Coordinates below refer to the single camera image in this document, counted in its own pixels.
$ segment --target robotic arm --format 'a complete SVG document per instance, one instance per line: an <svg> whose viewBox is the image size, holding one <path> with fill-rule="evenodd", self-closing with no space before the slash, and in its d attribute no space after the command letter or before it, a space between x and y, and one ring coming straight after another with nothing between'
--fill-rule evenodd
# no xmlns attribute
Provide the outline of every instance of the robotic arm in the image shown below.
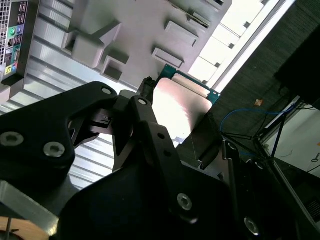
<svg viewBox="0 0 320 240"><path fill-rule="evenodd" d="M75 148L100 133L113 135L113 173L75 194ZM220 149L210 172L182 163L143 94L89 83L0 117L0 210L58 240L318 239L274 161Z"/></svg>

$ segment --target silver metal surface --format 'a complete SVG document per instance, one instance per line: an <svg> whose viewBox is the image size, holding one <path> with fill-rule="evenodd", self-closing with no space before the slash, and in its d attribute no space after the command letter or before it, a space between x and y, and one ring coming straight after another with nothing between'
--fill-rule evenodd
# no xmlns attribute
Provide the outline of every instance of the silver metal surface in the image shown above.
<svg viewBox="0 0 320 240"><path fill-rule="evenodd" d="M52 158L60 158L65 153L65 151L65 146L56 141L48 142L43 147L44 154Z"/></svg>
<svg viewBox="0 0 320 240"><path fill-rule="evenodd" d="M147 105L147 102L143 99L139 99L138 102L142 105Z"/></svg>
<svg viewBox="0 0 320 240"><path fill-rule="evenodd" d="M192 209L192 201L184 193L179 193L176 199L183 210L190 211Z"/></svg>
<svg viewBox="0 0 320 240"><path fill-rule="evenodd" d="M152 108L157 122L180 144L211 107L209 100L168 78L161 79L153 93Z"/></svg>
<svg viewBox="0 0 320 240"><path fill-rule="evenodd" d="M259 229L256 225L256 223L249 217L244 218L244 224L246 228L255 236L259 236Z"/></svg>
<svg viewBox="0 0 320 240"><path fill-rule="evenodd" d="M16 147L24 142L24 137L15 131L7 131L0 135L0 144L6 147Z"/></svg>
<svg viewBox="0 0 320 240"><path fill-rule="evenodd" d="M30 197L7 183L0 181L0 203L21 217L31 221L49 236L57 232L59 218L39 205Z"/></svg>
<svg viewBox="0 0 320 240"><path fill-rule="evenodd" d="M114 20L123 24L111 47L129 56L119 81L136 88L144 78L158 77L165 65L161 60L188 72L232 3L231 0L224 0L219 11L194 0L174 1L180 9L164 0L78 0L75 5L85 4L83 2L87 2L86 8L80 8L82 11L78 12L76 6L71 18L73 22L74 18L81 16L81 21L77 21L78 26L75 26L81 32L92 34ZM190 11L209 18L210 27L203 31L201 27L190 24L190 15L187 13ZM170 21L181 27L172 31L175 34L166 32ZM187 37L181 35L182 29L185 33L189 32L186 35L188 38L193 35L195 39L198 38L197 41L191 44L190 40L186 40ZM156 59L152 58L155 49L158 49L155 52Z"/></svg>

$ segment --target black pole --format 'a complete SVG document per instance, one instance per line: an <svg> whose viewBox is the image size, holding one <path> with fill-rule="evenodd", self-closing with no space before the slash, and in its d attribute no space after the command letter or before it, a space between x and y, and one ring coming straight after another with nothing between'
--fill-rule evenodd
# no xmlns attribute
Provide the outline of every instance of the black pole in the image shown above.
<svg viewBox="0 0 320 240"><path fill-rule="evenodd" d="M284 126L285 126L286 118L287 118L287 115L283 114L282 115L281 125L280 125L280 128L279 128L279 132L278 132L278 135L276 136L275 143L274 143L274 146L273 146L273 150L272 150L272 154L271 154L272 158L276 155L277 147L278 147L278 144L279 144L279 140L280 140L280 137L281 137L282 130L284 129Z"/></svg>
<svg viewBox="0 0 320 240"><path fill-rule="evenodd" d="M12 218L8 217L8 223L6 224L6 231L5 231L5 240L10 239L11 221L12 221Z"/></svg>

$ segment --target screw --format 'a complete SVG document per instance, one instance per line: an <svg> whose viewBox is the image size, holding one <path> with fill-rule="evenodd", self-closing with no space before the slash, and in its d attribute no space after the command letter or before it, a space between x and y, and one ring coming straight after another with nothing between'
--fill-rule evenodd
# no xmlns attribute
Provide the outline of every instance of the screw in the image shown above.
<svg viewBox="0 0 320 240"><path fill-rule="evenodd" d="M52 158L60 158L65 151L65 147L56 141L48 142L43 148L44 154Z"/></svg>
<svg viewBox="0 0 320 240"><path fill-rule="evenodd" d="M147 105L147 102L141 98L139 98L138 102L141 103L142 105Z"/></svg>
<svg viewBox="0 0 320 240"><path fill-rule="evenodd" d="M192 201L187 195L185 195L184 193L179 193L177 200L178 200L178 204L180 205L180 207L182 207L183 210L186 210L186 211L191 210Z"/></svg>
<svg viewBox="0 0 320 240"><path fill-rule="evenodd" d="M107 88L102 88L102 92L104 92L105 94L111 94L111 91Z"/></svg>
<svg viewBox="0 0 320 240"><path fill-rule="evenodd" d="M249 217L245 217L244 218L244 224L246 226L246 228L255 236L259 236L259 229L257 227L257 225L255 224L255 222L249 218Z"/></svg>
<svg viewBox="0 0 320 240"><path fill-rule="evenodd" d="M8 131L0 135L0 144L6 147L16 147L24 142L24 137L15 131Z"/></svg>

